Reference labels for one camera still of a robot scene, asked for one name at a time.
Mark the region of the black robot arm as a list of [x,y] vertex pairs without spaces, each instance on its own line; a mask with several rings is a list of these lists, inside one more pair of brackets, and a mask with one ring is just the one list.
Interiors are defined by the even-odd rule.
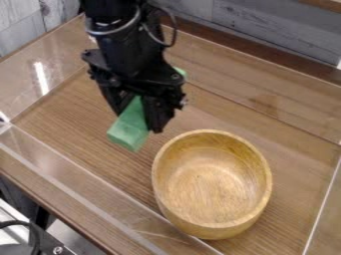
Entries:
[[116,115],[134,97],[141,99],[142,123],[158,133],[184,100],[183,74],[164,56],[175,44],[160,22],[168,10],[150,0],[80,0],[80,4],[85,31],[97,43],[81,54],[89,77]]

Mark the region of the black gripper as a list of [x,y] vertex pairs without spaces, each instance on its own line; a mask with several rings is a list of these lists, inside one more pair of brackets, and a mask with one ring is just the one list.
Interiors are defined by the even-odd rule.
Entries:
[[[89,66],[89,77],[118,116],[134,97],[126,84],[120,82],[149,79],[154,72],[171,67],[164,57],[164,50],[171,44],[165,43],[161,31],[89,31],[88,34],[94,38],[97,47],[85,50],[81,59]],[[180,100],[181,97],[142,97],[145,123],[153,133],[164,130],[175,111],[181,109]]]

